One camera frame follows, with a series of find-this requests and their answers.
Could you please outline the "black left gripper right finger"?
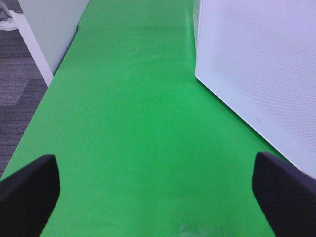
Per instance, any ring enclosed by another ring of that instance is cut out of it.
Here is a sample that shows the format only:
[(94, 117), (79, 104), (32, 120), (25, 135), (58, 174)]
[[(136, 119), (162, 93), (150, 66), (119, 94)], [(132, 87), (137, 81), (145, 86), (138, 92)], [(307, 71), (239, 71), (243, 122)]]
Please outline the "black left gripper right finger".
[(252, 191), (277, 237), (316, 235), (316, 181), (267, 152), (256, 155)]

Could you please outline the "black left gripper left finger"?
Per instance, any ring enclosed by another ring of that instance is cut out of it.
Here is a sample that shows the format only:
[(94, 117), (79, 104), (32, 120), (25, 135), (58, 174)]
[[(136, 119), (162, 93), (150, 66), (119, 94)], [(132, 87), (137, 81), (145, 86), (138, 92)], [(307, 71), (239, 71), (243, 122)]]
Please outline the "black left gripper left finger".
[(0, 235), (39, 237), (60, 196), (55, 155), (44, 155), (0, 182)]

